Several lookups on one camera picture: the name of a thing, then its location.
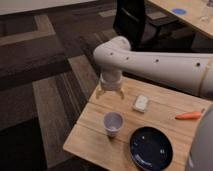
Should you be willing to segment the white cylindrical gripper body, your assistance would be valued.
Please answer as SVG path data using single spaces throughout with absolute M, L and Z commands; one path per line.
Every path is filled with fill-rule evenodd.
M 105 91 L 117 91 L 122 87 L 121 72 L 102 72 L 100 75 L 100 85 Z

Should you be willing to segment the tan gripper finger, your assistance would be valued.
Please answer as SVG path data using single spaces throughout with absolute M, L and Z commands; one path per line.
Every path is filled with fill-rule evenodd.
M 122 88 L 118 89 L 116 93 L 121 97 L 121 99 L 125 98 L 124 90 Z
M 101 87 L 98 87 L 96 90 L 96 99 L 99 99 L 104 94 L 104 90 Z

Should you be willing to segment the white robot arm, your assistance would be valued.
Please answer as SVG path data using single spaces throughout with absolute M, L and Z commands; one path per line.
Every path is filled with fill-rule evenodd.
M 122 91 L 122 72 L 213 101 L 213 54 L 132 51 L 129 41 L 117 36 L 93 51 L 101 67 L 101 91 Z M 186 171 L 213 171 L 213 104 L 207 109 L 195 133 Z

